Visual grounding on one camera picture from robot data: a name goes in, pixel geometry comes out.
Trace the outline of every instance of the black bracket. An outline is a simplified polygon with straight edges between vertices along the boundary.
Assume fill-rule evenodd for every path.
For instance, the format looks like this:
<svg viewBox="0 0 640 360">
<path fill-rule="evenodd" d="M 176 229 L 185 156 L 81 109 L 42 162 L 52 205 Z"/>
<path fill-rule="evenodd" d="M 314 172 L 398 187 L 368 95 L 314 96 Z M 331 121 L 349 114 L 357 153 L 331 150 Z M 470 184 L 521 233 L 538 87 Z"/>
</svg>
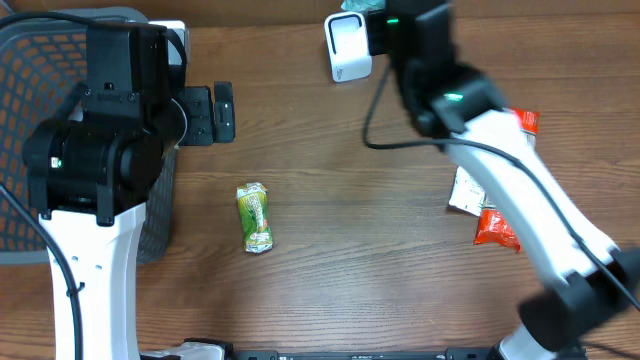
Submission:
<svg viewBox="0 0 640 360">
<path fill-rule="evenodd" d="M 187 117 L 187 133 L 180 146 L 209 146 L 230 143 L 235 139 L 233 88 L 229 82 L 216 82 L 213 87 L 186 87 L 177 101 Z"/>
</svg>

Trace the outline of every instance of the green light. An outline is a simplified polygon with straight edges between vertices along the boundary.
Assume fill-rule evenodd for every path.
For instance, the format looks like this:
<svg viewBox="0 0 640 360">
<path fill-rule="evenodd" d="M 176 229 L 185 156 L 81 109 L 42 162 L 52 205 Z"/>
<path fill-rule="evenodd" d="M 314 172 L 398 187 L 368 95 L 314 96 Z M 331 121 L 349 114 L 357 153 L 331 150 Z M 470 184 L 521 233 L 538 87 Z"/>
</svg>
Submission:
<svg viewBox="0 0 640 360">
<path fill-rule="evenodd" d="M 460 95 L 460 94 L 444 94 L 444 97 L 447 98 L 447 100 L 449 101 L 460 101 L 462 100 L 462 98 L 464 98 L 464 95 Z"/>
</svg>

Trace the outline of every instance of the red snack bag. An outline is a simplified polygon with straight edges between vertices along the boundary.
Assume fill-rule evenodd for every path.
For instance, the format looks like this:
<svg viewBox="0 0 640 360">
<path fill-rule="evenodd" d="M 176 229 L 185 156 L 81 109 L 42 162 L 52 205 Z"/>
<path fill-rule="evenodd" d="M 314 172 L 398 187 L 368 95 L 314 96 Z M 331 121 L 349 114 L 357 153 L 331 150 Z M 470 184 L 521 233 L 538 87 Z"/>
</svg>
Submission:
<svg viewBox="0 0 640 360">
<path fill-rule="evenodd" d="M 520 118 L 520 126 L 527 137 L 527 142 L 532 148 L 536 144 L 536 136 L 538 135 L 538 124 L 540 122 L 540 113 L 519 109 L 513 111 Z M 478 222 L 478 231 L 474 245 L 484 244 L 488 242 L 496 242 L 502 246 L 513 248 L 516 252 L 520 252 L 520 242 L 515 232 L 507 224 L 505 218 L 496 209 L 496 206 L 485 195 L 480 221 Z"/>
</svg>

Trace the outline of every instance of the wooden table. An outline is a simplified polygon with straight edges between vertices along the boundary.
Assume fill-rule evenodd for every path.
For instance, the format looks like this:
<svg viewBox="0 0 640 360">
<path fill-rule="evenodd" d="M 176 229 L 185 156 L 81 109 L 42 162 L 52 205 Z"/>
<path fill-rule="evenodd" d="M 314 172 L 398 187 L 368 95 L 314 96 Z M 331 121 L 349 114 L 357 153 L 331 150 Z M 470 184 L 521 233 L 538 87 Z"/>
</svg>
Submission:
<svg viewBox="0 0 640 360">
<path fill-rule="evenodd" d="M 640 15 L 461 19 L 463 57 L 514 106 L 542 112 L 537 149 L 582 211 L 640 245 Z M 237 139 L 180 151 L 173 243 L 138 270 L 138 339 L 282 351 L 490 346 L 540 290 L 524 254 L 473 246 L 477 219 L 446 209 L 455 167 L 436 149 L 376 152 L 365 80 L 330 79 L 320 25 L 193 31 L 191 85 L 233 82 Z M 389 86 L 376 140 L 414 138 Z M 243 253 L 235 189 L 269 189 L 276 246 Z M 0 358 L 54 354 L 47 266 L 0 268 Z M 589 339 L 640 353 L 629 311 Z M 593 351 L 594 358 L 611 358 Z"/>
</svg>

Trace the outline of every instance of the white device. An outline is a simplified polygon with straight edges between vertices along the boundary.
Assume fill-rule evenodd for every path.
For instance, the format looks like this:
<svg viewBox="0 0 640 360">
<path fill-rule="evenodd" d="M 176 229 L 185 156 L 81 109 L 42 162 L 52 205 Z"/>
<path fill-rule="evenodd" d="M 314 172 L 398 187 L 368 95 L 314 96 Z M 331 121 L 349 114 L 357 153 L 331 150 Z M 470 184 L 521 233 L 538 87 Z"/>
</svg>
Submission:
<svg viewBox="0 0 640 360">
<path fill-rule="evenodd" d="M 335 82 L 361 79 L 371 74 L 373 60 L 362 14 L 333 14 L 324 21 L 324 33 Z"/>
</svg>

